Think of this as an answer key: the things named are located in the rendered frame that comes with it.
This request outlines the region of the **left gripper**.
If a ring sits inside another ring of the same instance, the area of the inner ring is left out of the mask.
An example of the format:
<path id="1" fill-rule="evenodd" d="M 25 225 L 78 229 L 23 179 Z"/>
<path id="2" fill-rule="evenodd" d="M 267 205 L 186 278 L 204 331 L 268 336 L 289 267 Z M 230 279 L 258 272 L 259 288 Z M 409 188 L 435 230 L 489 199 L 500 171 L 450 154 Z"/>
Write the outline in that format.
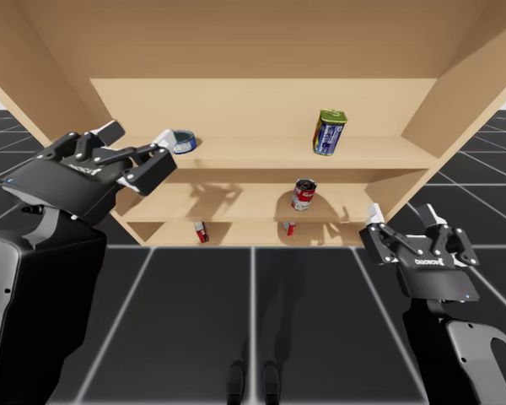
<path id="1" fill-rule="evenodd" d="M 177 168 L 172 129 L 143 146 L 110 149 L 124 134 L 117 120 L 83 134 L 68 132 L 3 177 L 1 187 L 28 204 L 59 208 L 87 224 L 99 224 L 114 208 L 119 185 L 146 197 Z M 59 163 L 66 158 L 96 166 Z"/>

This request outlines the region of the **pale wooden shelf unit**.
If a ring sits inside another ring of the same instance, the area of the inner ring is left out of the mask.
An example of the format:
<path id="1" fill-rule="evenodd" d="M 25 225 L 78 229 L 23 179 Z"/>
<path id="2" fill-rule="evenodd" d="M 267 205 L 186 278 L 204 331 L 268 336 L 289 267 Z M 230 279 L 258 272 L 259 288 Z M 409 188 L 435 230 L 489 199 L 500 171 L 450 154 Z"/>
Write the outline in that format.
<path id="1" fill-rule="evenodd" d="M 197 220 L 211 245 L 356 246 L 506 101 L 506 0 L 0 0 L 0 101 L 43 144 L 195 133 L 150 196 L 118 194 L 144 246 L 195 246 Z M 347 117 L 331 156 L 322 109 Z"/>

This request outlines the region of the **blue flat can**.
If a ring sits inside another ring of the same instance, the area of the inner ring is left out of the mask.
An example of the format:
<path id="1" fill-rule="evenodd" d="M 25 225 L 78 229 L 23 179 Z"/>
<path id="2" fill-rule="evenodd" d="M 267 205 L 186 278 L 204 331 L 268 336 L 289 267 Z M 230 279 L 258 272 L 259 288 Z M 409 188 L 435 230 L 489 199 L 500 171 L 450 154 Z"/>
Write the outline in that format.
<path id="1" fill-rule="evenodd" d="M 173 154 L 187 154 L 196 148 L 196 137 L 192 131 L 175 129 L 173 133 L 176 141 Z"/>

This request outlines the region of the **red and white can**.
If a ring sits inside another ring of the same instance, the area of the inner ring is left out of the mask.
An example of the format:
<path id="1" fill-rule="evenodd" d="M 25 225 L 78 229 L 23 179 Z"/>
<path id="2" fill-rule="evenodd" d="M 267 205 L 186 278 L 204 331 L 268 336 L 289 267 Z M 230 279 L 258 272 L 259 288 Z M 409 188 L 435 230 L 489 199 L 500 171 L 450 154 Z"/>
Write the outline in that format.
<path id="1" fill-rule="evenodd" d="M 308 210 L 316 187 L 316 182 L 311 179 L 298 179 L 293 190 L 292 207 L 297 211 Z"/>

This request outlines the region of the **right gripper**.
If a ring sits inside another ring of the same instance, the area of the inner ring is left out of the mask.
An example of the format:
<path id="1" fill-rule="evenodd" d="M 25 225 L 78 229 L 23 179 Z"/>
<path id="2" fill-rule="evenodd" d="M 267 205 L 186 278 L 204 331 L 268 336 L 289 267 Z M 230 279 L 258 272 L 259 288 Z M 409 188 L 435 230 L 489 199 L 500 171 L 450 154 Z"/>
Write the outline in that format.
<path id="1" fill-rule="evenodd" d="M 374 264 L 396 264 L 396 275 L 405 296 L 421 300 L 478 301 L 478 294 L 467 273 L 456 267 L 477 266 L 479 260 L 467 233 L 448 225 L 433 206 L 417 208 L 424 225 L 424 235 L 431 240 L 429 251 L 422 255 L 409 247 L 410 239 L 385 223 L 378 203 L 368 207 L 365 227 L 358 232 L 363 247 Z"/>

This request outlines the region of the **green and blue rectangular can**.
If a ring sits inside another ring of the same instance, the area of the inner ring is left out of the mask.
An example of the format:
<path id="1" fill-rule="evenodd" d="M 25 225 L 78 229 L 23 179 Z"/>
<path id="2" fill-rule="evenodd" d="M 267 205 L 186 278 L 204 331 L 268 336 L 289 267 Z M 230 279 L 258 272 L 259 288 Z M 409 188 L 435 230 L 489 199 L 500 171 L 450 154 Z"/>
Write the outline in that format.
<path id="1" fill-rule="evenodd" d="M 322 109 L 313 137 L 313 152 L 331 156 L 336 150 L 347 117 L 341 110 Z"/>

